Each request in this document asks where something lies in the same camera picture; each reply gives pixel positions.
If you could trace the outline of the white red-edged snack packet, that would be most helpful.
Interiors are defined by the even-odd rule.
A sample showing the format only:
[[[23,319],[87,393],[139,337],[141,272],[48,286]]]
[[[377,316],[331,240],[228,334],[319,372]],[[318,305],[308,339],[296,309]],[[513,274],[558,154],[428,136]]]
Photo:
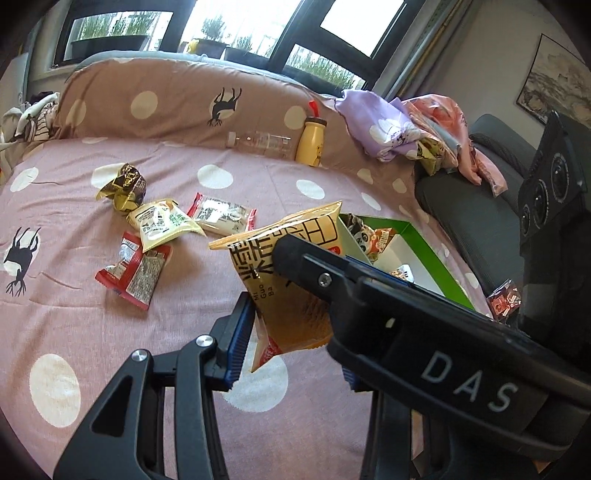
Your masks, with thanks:
[[[205,232],[225,237],[252,231],[256,209],[197,192],[187,215]]]

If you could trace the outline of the green white cardboard box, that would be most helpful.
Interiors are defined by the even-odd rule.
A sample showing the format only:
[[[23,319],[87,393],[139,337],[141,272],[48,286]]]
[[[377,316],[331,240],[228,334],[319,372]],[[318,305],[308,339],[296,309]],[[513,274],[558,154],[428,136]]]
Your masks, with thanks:
[[[346,255],[386,273],[393,272],[401,265],[408,265],[412,273],[411,279],[418,286],[472,310],[475,309],[456,278],[410,222],[360,216],[363,223],[374,230],[392,228],[396,232],[384,253],[372,261],[367,255],[368,247],[361,245],[361,241],[369,239],[369,236],[365,233],[353,235],[346,227],[347,217],[347,214],[339,215],[339,236]]]

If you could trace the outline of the purple polka dot cloth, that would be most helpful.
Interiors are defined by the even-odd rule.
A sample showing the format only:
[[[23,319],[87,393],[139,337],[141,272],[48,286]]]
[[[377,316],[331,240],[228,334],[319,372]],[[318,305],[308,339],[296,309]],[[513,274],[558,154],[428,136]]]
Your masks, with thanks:
[[[397,100],[391,104],[371,91],[346,90],[335,100],[335,109],[345,118],[349,134],[373,158],[390,162],[397,156],[418,160],[422,131]]]

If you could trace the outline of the yellow rice cracker bag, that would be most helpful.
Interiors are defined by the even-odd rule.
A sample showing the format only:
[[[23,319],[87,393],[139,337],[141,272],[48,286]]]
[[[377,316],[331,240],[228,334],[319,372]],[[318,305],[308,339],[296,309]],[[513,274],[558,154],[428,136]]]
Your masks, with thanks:
[[[273,357],[322,347],[332,337],[328,305],[276,273],[273,252],[288,234],[342,254],[338,220],[342,202],[302,210],[273,224],[211,241],[211,250],[226,249],[236,273],[256,303],[256,354],[252,371]]]

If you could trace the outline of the pale yellow snack packet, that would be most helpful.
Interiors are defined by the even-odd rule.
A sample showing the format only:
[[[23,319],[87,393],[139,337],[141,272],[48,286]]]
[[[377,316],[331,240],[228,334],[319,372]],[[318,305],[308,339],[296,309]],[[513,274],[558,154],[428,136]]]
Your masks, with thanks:
[[[204,236],[204,229],[181,210],[172,199],[160,199],[142,204],[126,217],[139,233],[142,252],[174,240],[184,233]]]

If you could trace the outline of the pink polka dot bedsheet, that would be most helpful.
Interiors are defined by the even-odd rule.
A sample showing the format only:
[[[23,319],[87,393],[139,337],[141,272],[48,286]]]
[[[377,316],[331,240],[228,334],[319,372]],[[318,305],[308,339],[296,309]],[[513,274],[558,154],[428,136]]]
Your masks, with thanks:
[[[487,311],[476,276],[415,198],[414,163],[368,157],[331,99],[318,100],[328,122],[318,167],[226,147],[232,130],[297,138],[312,98],[294,83],[180,60],[104,60],[68,79],[55,136],[24,148],[1,188],[1,408],[44,473],[133,350],[185,345],[242,292],[228,252],[193,233],[172,242],[147,310],[96,280],[129,230],[98,197],[123,164],[144,176],[148,200],[187,209],[212,195],[256,209],[259,226],[335,201],[411,222]]]

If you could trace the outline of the pink patterned cloth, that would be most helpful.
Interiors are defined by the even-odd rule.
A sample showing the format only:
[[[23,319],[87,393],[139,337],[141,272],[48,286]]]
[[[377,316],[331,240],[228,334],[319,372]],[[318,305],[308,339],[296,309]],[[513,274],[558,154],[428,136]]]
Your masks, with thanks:
[[[444,169],[457,170],[477,186],[486,181],[494,197],[508,190],[499,168],[474,146],[464,112],[455,100],[444,95],[426,94],[404,100],[403,105],[417,126],[427,128],[445,144],[441,160]]]

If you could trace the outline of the brown gold sesame snack bag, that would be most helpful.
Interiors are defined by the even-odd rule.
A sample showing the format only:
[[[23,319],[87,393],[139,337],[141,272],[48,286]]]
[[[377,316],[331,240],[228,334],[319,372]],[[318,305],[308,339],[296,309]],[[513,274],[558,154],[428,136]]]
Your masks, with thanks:
[[[146,187],[146,180],[139,170],[125,163],[118,169],[115,178],[98,191],[95,199],[108,199],[116,212],[127,215],[142,205]]]

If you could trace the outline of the white patterned cloth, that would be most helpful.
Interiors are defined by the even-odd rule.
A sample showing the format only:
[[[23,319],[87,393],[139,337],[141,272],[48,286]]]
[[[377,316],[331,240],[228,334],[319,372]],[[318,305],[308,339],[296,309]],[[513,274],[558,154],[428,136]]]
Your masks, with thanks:
[[[1,150],[49,140],[55,131],[59,99],[59,92],[49,92],[33,104],[25,103],[24,109],[6,111],[1,119]]]

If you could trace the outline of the framed wall painting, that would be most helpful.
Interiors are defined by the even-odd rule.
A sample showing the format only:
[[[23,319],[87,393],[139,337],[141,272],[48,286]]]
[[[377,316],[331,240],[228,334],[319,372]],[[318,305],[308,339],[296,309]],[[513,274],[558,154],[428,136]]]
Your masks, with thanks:
[[[545,34],[516,103],[542,124],[551,111],[590,127],[590,69],[576,55]]]

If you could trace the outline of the small red candy packet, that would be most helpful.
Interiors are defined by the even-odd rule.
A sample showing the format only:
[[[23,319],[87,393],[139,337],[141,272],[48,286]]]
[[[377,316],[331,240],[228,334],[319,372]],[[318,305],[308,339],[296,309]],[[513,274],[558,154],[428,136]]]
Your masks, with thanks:
[[[507,279],[487,297],[487,302],[494,320],[506,323],[520,308],[522,297],[516,283],[512,279]]]

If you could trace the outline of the red snack packet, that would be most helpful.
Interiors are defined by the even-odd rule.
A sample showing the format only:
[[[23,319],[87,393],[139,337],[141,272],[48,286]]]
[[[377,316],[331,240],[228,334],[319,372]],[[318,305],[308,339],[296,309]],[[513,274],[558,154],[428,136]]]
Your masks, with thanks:
[[[130,304],[147,311],[170,252],[171,247],[167,244],[143,252],[140,238],[125,232],[119,245],[118,261],[99,270],[95,280]]]

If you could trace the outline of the yellow drink bottle red cap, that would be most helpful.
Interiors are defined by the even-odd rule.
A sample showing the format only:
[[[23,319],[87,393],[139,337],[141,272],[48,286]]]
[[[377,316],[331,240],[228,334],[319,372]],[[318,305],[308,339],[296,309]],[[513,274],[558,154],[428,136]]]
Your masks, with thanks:
[[[297,144],[295,160],[297,163],[318,167],[322,159],[322,150],[325,144],[325,128],[328,122],[320,115],[318,102],[308,102],[311,108],[311,116],[304,120],[304,130],[301,133],[300,141]]]

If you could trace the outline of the dark grey sofa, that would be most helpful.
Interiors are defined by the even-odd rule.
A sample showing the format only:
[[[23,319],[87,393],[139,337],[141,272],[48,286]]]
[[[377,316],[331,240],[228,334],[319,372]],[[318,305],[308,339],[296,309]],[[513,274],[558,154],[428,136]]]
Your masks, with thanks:
[[[438,173],[418,181],[416,197],[451,238],[485,295],[508,279],[522,288],[518,193],[536,149],[492,114],[478,118],[469,132],[473,145],[501,171],[508,190],[495,197],[486,182],[476,186],[459,173]]]

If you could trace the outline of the black window frame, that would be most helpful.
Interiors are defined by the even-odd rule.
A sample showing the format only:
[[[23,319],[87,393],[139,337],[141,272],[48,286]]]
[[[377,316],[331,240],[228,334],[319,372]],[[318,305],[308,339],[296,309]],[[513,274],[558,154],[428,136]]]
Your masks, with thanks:
[[[71,1],[52,64],[184,53],[283,74],[318,93],[372,89],[422,1]]]

